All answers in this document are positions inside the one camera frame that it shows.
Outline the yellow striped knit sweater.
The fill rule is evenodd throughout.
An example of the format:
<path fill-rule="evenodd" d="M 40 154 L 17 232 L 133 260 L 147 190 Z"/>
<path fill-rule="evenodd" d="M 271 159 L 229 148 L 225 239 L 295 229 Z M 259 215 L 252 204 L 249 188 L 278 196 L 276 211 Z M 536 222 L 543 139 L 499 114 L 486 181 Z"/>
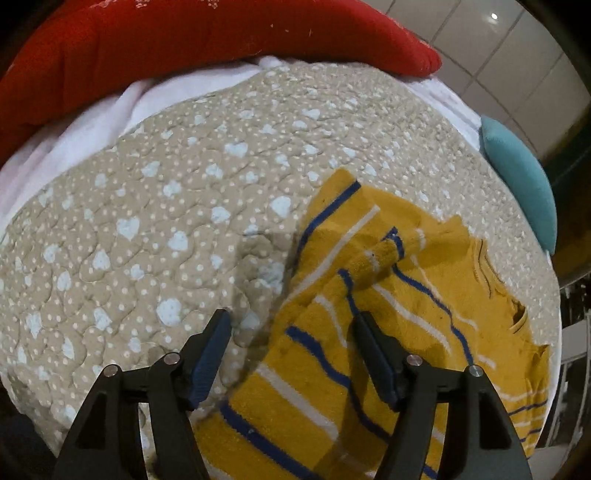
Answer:
<path fill-rule="evenodd" d="M 215 479 L 377 479 L 398 414 L 381 401 L 353 338 L 369 312 L 431 365 L 483 368 L 529 459 L 548 400 L 549 351 L 526 308 L 459 218 L 338 170 L 308 208 L 294 277 L 252 374 L 195 432 Z M 437 477 L 440 405 L 419 479 Z"/>

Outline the white shelf unit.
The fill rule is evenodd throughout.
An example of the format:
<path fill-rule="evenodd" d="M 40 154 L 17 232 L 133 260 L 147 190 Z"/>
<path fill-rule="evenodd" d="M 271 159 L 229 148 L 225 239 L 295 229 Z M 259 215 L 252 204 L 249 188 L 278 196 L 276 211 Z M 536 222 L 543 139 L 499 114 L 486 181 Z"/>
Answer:
<path fill-rule="evenodd" d="M 574 465 L 590 434 L 590 280 L 561 290 L 562 340 L 558 389 L 530 467 L 554 479 Z"/>

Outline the beige dotted quilt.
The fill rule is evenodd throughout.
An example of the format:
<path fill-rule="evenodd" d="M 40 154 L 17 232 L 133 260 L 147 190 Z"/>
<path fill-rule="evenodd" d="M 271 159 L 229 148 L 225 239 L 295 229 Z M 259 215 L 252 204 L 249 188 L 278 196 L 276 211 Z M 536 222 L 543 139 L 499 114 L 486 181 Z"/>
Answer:
<path fill-rule="evenodd" d="M 52 181 L 51 202 L 30 200 L 9 224 L 3 382 L 51 449 L 105 364 L 144 366 L 226 307 L 235 333 L 195 415 L 197 432 L 269 351 L 305 216 L 325 181 L 346 170 L 396 195 L 446 178 L 465 140 L 445 117 L 374 68 L 321 66 L 256 75 L 149 117 Z M 400 198 L 438 221 L 459 218 L 486 242 L 492 268 L 543 345 L 538 327 L 557 316 L 557 280 L 484 160 L 494 209 L 481 230 Z"/>

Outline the teal pillow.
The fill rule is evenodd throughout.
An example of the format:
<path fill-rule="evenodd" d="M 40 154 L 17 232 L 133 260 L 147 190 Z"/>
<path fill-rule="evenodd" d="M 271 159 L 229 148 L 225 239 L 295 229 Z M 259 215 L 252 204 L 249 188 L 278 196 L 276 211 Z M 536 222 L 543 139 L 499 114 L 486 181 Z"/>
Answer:
<path fill-rule="evenodd" d="M 557 208 L 541 163 L 511 130 L 488 116 L 481 117 L 480 140 L 484 156 L 517 200 L 541 248 L 553 255 Z"/>

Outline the white glossy wardrobe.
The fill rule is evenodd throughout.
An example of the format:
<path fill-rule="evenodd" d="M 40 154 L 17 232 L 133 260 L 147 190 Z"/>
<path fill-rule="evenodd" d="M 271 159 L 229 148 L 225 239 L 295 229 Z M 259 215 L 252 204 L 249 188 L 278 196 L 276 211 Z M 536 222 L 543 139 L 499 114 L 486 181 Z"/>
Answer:
<path fill-rule="evenodd" d="M 512 0 L 374 0 L 430 43 L 438 77 L 547 163 L 575 135 L 590 93 L 547 28 Z"/>

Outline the red long pillow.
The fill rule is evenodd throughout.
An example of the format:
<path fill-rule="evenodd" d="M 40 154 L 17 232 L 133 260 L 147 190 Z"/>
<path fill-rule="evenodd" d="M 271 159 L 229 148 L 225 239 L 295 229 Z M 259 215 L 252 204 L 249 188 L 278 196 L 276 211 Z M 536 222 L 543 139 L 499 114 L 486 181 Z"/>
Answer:
<path fill-rule="evenodd" d="M 427 77 L 436 50 L 362 1 L 66 1 L 1 79 L 1 155 L 142 79 L 273 55 Z"/>

